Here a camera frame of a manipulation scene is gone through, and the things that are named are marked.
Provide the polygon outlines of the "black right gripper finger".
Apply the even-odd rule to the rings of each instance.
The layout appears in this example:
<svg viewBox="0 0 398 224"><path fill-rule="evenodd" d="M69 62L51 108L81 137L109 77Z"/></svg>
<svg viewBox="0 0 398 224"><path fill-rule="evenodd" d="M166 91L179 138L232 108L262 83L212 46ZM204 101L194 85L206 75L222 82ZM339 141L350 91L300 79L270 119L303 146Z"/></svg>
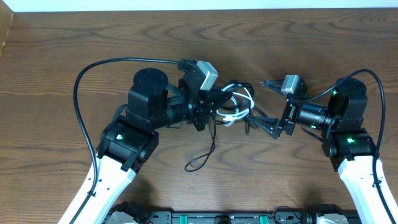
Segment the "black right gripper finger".
<svg viewBox="0 0 398 224"><path fill-rule="evenodd" d="M283 85L284 80L265 80L261 81L261 85L264 88L267 88L269 90L272 90L276 93L282 93L282 85Z"/></svg>
<svg viewBox="0 0 398 224"><path fill-rule="evenodd" d="M282 132L277 118L248 116L248 120L263 129L273 139L277 139Z"/></svg>

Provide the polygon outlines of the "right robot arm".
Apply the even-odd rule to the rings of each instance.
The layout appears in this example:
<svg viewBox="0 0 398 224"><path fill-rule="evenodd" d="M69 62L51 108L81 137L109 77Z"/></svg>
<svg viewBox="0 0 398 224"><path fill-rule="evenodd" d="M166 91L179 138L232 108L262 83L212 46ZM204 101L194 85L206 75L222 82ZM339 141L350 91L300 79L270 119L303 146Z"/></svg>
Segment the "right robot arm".
<svg viewBox="0 0 398 224"><path fill-rule="evenodd" d="M348 189L361 222L397 223L397 203L379 158L381 142L373 141L362 127L366 85L352 77L339 79L329 90L327 105L309 98L307 85L298 75L263 85L287 100L282 117L249 116L248 121L274 139L282 132L291 135L298 124L320 130L323 152Z"/></svg>

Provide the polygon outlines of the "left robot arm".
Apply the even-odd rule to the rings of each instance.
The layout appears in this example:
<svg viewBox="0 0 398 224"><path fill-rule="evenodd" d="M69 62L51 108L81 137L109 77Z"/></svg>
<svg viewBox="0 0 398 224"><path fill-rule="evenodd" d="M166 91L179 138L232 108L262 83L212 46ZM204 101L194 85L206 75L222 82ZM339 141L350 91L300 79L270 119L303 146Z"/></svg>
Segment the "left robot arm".
<svg viewBox="0 0 398 224"><path fill-rule="evenodd" d="M156 68L134 75L128 103L119 107L102 132L89 173L60 223L102 223L158 146L159 128L186 121L204 130L232 93L187 85L200 82L201 78L186 74L179 86L172 86Z"/></svg>

